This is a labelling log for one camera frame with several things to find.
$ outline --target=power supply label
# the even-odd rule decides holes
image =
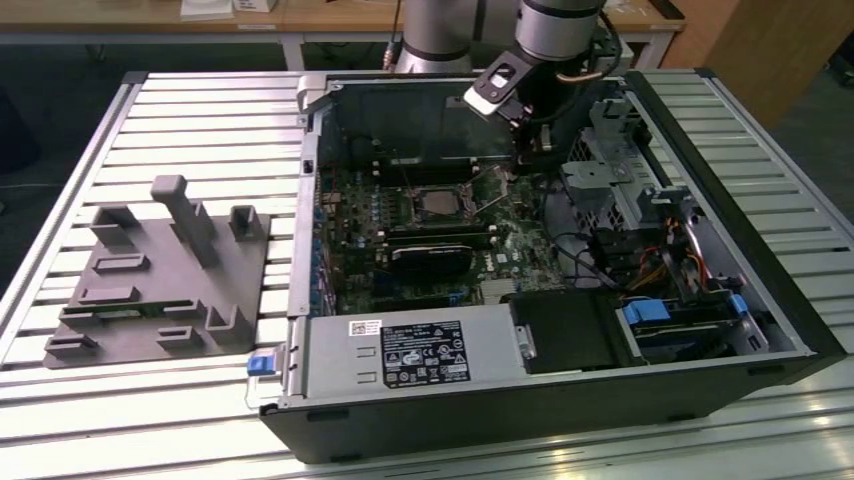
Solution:
[[[388,388],[470,380],[458,321],[382,327],[380,335]]]

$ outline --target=slotted metal table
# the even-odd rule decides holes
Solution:
[[[854,351],[854,234],[715,79],[645,72],[839,341]],[[301,130],[298,74],[127,75],[0,303],[0,477],[780,478],[854,468],[854,361],[748,396],[709,417],[406,455],[301,464],[256,419],[280,382],[246,355],[50,371],[43,344],[94,236],[95,207],[147,197],[181,174],[210,215],[273,216],[257,347],[284,341]],[[653,148],[675,184],[665,148]]]

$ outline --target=white sticker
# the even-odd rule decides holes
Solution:
[[[354,320],[349,322],[349,336],[378,335],[378,329],[381,326],[381,320]]]

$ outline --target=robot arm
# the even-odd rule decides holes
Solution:
[[[465,102],[480,115],[497,113],[517,130],[533,114],[540,119],[556,117],[554,105],[565,102],[554,100],[570,98],[580,84],[612,71],[619,48],[606,71],[580,74],[584,61],[590,69],[596,63],[590,57],[596,17],[601,17],[619,45],[601,6],[601,0],[521,0],[514,45],[465,92]]]
[[[394,72],[469,72],[470,41],[508,45],[464,101],[480,116],[508,123],[521,156],[534,153],[541,126],[568,111],[585,84],[619,64],[621,48],[602,4],[604,0],[408,0]],[[597,17],[608,29],[606,43],[615,45],[609,54],[593,48]],[[602,57],[612,57],[608,68],[593,71]]]

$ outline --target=floor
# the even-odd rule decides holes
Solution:
[[[382,48],[381,44],[308,45],[306,67],[374,69]],[[493,54],[476,50],[474,65],[484,66]],[[102,62],[90,60],[81,46],[0,47],[0,86],[42,148],[35,164],[0,175],[5,205],[0,291],[14,275],[123,73],[284,68],[274,45],[109,46]],[[771,132],[848,219],[854,219],[854,169],[847,164],[854,159],[851,118],[854,90],[841,89],[821,73]]]

